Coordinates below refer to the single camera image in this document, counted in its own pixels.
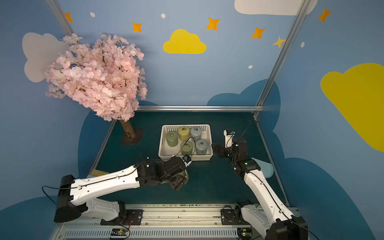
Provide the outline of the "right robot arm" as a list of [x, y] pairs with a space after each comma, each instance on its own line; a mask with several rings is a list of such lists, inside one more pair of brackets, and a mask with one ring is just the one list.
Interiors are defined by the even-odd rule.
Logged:
[[254, 204], [239, 205], [241, 217], [264, 240], [308, 240], [309, 229], [303, 217], [297, 217], [279, 199], [269, 185], [258, 163], [250, 158], [243, 138], [232, 138], [231, 146], [212, 144], [213, 155], [231, 160], [235, 173], [243, 178], [256, 196], [260, 211]]

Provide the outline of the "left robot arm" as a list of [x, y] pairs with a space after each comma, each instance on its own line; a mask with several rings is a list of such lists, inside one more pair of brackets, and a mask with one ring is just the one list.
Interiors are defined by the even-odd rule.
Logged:
[[55, 223], [80, 217], [101, 219], [103, 225], [123, 225], [131, 220], [123, 201], [104, 201], [101, 196], [114, 192], [169, 184], [178, 191], [188, 182], [189, 155], [169, 160], [145, 160], [123, 170], [87, 179], [62, 177], [56, 203]]

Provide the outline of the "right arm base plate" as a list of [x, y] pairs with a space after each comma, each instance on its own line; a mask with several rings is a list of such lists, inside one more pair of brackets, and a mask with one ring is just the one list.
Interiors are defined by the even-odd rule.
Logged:
[[222, 225], [252, 225], [264, 221], [265, 216], [255, 208], [221, 209]]

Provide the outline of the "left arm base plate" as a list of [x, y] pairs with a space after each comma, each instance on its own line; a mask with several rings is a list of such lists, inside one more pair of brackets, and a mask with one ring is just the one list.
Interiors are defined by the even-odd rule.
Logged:
[[143, 219], [144, 210], [126, 210], [125, 213], [119, 214], [117, 218], [111, 221], [101, 220], [101, 226], [140, 226]]

